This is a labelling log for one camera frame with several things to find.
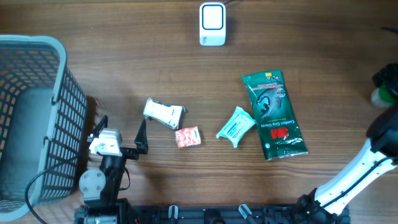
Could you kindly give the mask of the white plastic packet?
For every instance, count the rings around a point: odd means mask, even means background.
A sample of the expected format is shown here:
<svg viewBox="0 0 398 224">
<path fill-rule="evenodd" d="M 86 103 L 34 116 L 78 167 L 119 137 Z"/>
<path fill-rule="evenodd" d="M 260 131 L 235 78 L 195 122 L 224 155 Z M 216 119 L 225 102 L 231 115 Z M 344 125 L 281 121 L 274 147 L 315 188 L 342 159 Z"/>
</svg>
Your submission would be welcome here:
<svg viewBox="0 0 398 224">
<path fill-rule="evenodd" d="M 185 112 L 183 106 L 165 105 L 152 98 L 148 98 L 144 107 L 143 115 L 166 125 L 170 129 L 179 128 L 180 120 Z"/>
</svg>

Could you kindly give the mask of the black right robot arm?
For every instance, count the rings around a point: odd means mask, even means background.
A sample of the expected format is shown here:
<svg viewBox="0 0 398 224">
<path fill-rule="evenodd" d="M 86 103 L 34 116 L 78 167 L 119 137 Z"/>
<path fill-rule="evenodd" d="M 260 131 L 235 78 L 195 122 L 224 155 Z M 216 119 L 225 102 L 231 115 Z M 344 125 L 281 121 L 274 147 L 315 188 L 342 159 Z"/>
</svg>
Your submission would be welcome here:
<svg viewBox="0 0 398 224">
<path fill-rule="evenodd" d="M 289 214 L 291 223 L 349 223 L 349 201 L 397 167 L 397 64 L 386 65 L 372 80 L 373 103 L 389 108 L 370 125 L 357 156 L 329 182 L 298 199 Z"/>
</svg>

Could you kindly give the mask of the green glove package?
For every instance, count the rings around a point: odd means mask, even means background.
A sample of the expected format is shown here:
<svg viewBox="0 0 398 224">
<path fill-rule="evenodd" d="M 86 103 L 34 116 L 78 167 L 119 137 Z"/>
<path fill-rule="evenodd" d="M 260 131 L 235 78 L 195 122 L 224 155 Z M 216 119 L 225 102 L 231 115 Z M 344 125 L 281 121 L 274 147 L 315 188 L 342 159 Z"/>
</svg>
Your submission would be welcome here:
<svg viewBox="0 0 398 224">
<path fill-rule="evenodd" d="M 242 77 L 248 91 L 264 157 L 267 160 L 308 152 L 281 70 Z"/>
</svg>

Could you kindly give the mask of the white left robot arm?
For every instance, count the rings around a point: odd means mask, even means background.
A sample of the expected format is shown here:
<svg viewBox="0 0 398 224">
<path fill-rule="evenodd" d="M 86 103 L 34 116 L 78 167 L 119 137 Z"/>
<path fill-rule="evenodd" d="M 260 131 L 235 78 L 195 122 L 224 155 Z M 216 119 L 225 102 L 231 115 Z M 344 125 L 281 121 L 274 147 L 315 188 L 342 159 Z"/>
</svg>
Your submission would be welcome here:
<svg viewBox="0 0 398 224">
<path fill-rule="evenodd" d="M 140 223 L 139 214 L 126 198 L 119 198 L 127 160 L 139 159 L 147 154 L 149 147 L 146 134 L 146 121 L 143 120 L 134 143 L 135 147 L 123 147 L 122 136 L 118 129 L 108 128 L 108 117 L 103 116 L 95 126 L 87 142 L 92 154 L 102 157 L 97 169 L 88 169 L 79 180 L 79 189 L 85 205 L 75 210 L 74 223 Z"/>
</svg>

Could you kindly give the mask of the teal tissue pack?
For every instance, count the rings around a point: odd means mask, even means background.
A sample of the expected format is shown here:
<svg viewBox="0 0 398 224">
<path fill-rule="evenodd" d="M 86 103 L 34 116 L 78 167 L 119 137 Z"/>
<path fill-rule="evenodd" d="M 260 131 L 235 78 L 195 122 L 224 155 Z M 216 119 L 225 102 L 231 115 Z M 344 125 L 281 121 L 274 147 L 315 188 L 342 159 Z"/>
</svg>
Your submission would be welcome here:
<svg viewBox="0 0 398 224">
<path fill-rule="evenodd" d="M 255 120 L 251 118 L 249 113 L 237 106 L 228 122 L 216 134 L 216 138 L 226 138 L 232 142 L 234 148 L 237 148 L 242 137 L 255 123 Z"/>
</svg>

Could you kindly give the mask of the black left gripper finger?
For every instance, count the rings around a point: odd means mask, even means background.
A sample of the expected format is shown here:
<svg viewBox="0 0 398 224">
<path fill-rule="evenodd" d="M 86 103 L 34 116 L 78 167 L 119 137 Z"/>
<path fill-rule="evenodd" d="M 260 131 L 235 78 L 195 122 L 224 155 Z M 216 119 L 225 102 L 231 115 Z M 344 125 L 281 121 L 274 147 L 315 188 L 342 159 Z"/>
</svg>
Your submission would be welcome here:
<svg viewBox="0 0 398 224">
<path fill-rule="evenodd" d="M 100 135 L 100 132 L 108 127 L 108 116 L 104 115 L 101 121 L 95 126 L 95 128 L 92 130 L 90 134 L 90 139 L 98 138 Z"/>
<path fill-rule="evenodd" d="M 149 150 L 148 141 L 147 141 L 147 132 L 146 132 L 146 120 L 143 119 L 134 140 L 136 144 L 136 148 L 134 150 L 135 154 L 147 154 Z"/>
</svg>

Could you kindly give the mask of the red patterned small box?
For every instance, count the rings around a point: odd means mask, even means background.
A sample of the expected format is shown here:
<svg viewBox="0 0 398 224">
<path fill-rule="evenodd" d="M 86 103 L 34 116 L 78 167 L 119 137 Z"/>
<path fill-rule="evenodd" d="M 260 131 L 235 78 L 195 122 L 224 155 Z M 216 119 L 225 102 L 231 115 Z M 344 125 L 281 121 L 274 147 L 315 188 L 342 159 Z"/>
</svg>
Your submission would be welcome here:
<svg viewBox="0 0 398 224">
<path fill-rule="evenodd" d="M 175 132 L 175 139 L 178 148 L 196 146 L 201 144 L 201 137 L 198 127 L 183 128 Z"/>
</svg>

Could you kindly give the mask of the green lid jar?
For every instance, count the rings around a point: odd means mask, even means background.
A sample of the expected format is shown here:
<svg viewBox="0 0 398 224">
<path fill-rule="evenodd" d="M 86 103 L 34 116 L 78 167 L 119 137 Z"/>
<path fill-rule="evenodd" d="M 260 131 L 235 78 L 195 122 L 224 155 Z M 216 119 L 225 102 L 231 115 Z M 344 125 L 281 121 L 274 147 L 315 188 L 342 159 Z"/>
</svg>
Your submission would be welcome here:
<svg viewBox="0 0 398 224">
<path fill-rule="evenodd" d="M 377 108 L 386 109 L 396 104 L 397 99 L 388 92 L 386 85 L 382 84 L 372 92 L 371 103 Z"/>
</svg>

